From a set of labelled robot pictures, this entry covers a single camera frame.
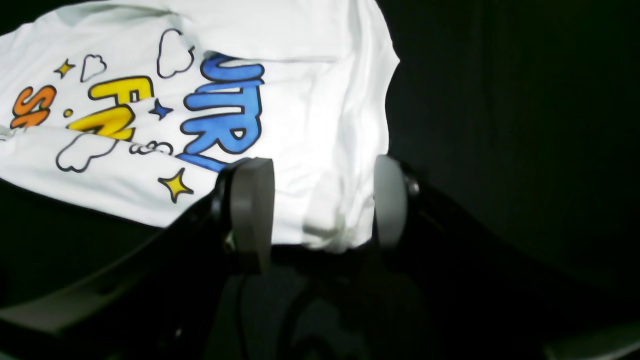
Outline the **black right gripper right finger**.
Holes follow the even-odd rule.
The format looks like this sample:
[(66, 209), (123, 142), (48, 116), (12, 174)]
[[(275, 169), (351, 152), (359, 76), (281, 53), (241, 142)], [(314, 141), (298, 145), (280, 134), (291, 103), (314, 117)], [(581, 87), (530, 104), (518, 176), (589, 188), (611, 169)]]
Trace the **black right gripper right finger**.
[(374, 239), (424, 292), (446, 360), (637, 360), (639, 299), (549, 268), (378, 155)]

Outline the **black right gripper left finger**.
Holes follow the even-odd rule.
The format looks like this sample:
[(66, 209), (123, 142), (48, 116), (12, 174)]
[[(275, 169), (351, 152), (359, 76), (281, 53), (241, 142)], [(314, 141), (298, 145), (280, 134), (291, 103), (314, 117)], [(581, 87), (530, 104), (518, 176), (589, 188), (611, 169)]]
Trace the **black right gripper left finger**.
[(201, 360), (224, 285), (269, 267), (274, 162), (244, 158), (167, 228), (137, 228), (9, 184), (52, 221), (1, 236), (3, 360)]

